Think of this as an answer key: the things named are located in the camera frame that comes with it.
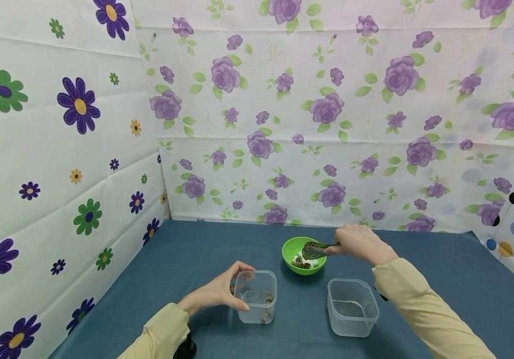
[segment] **blue tabletop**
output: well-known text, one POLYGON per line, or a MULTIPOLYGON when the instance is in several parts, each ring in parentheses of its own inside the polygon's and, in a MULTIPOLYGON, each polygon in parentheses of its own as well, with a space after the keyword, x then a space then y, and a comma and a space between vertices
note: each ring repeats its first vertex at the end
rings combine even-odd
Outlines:
MULTIPOLYGON (((338 337, 326 309, 327 283, 353 278, 373 286, 370 265, 329 257, 313 276, 292 273, 281 248, 299 235, 332 242, 334 228, 167 221, 53 359, 114 359, 166 303, 226 270, 235 260, 277 278, 275 320, 246 325, 226 307, 204 310, 190 328, 198 359, 431 358, 390 302, 366 339, 338 337)), ((436 292, 499 359, 514 359, 514 275, 468 234, 377 231, 421 271, 436 292)))

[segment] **hand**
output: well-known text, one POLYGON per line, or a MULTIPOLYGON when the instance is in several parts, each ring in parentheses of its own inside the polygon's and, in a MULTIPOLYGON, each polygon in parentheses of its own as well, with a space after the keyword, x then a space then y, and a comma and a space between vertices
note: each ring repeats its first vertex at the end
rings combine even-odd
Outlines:
POLYGON ((371 228, 359 224, 345 224, 335 232, 335 243, 325 249, 326 254, 348 255, 366 260, 375 265, 386 264, 396 258, 397 253, 375 234, 371 228))
POLYGON ((248 264, 235 262, 226 272, 205 284, 203 287, 191 292, 177 305, 192 317, 197 311, 207 307, 226 305, 236 310, 248 311, 249 306, 239 298, 231 294, 231 280, 237 277, 239 272, 254 271, 248 264))

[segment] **clear plastic container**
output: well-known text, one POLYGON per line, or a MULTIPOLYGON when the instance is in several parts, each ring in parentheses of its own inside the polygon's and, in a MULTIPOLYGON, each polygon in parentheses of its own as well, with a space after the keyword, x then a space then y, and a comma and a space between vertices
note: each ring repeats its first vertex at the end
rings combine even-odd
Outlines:
POLYGON ((241 272, 235 281, 234 296, 247 303, 249 312, 238 311, 245 324, 269 324, 275 317, 277 278, 273 272, 241 272))
POLYGON ((331 279, 327 289, 333 332, 342 337, 367 337, 379 319, 379 306, 371 287, 358 279, 331 279))

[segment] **long sleeve shirt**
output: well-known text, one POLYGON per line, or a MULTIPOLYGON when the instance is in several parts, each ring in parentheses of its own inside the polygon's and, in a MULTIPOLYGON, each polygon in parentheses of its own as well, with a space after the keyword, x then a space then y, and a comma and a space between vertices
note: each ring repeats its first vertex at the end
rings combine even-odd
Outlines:
MULTIPOLYGON (((468 325, 403 258, 373 268, 375 288, 386 296, 436 359, 496 359, 468 325)), ((175 303, 155 314, 118 359, 171 359, 189 333, 189 315, 175 303)))

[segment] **green bowl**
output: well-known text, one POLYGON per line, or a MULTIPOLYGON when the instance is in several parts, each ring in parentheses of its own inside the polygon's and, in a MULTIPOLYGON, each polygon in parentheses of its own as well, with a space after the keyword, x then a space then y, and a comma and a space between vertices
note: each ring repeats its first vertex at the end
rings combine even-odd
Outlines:
POLYGON ((318 264, 316 268, 299 268, 292 265, 293 258, 303 250, 303 247, 307 242, 317 242, 313 238, 309 237, 294 237, 291 238, 289 241, 285 242, 283 245, 283 249, 281 249, 281 253, 283 254, 283 260, 287 264, 287 266, 295 273, 301 276, 310 276, 311 274, 315 274, 318 271, 321 270, 323 265, 325 264, 325 261, 327 260, 326 257, 319 258, 317 260, 318 264))

